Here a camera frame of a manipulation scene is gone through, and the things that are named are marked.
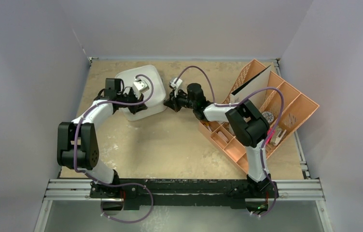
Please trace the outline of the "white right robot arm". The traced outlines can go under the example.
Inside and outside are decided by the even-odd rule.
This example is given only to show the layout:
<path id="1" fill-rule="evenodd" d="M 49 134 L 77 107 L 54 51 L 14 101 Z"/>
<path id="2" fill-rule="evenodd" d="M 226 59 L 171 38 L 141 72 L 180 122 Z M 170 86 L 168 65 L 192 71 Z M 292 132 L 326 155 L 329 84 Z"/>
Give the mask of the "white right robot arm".
<path id="1" fill-rule="evenodd" d="M 250 101 L 250 97 L 258 94 L 256 90 L 241 102 L 234 104 L 215 104 L 204 96 L 198 83 L 191 83 L 187 91 L 172 90 L 164 106 L 180 111 L 181 108 L 191 109 L 200 121 L 220 121 L 229 123 L 236 139 L 245 147 L 249 165 L 248 191 L 252 196 L 259 197 L 272 184 L 266 165 L 265 143 L 270 125 L 262 113 Z"/>

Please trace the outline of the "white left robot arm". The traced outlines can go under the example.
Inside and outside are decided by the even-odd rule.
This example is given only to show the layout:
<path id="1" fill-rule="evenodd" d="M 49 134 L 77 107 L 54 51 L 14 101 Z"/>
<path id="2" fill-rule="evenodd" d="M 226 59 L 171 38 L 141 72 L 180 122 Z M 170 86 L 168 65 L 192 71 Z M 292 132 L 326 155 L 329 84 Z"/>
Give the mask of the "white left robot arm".
<path id="1" fill-rule="evenodd" d="M 151 78 L 138 74 L 129 91 L 122 79 L 107 78 L 92 105 L 79 117 L 61 122 L 57 128 L 57 154 L 59 166 L 83 173 L 110 198 L 119 195 L 121 184 L 116 170 L 109 168 L 99 157 L 96 130 L 120 108 L 131 113 L 147 110 L 157 88 Z"/>

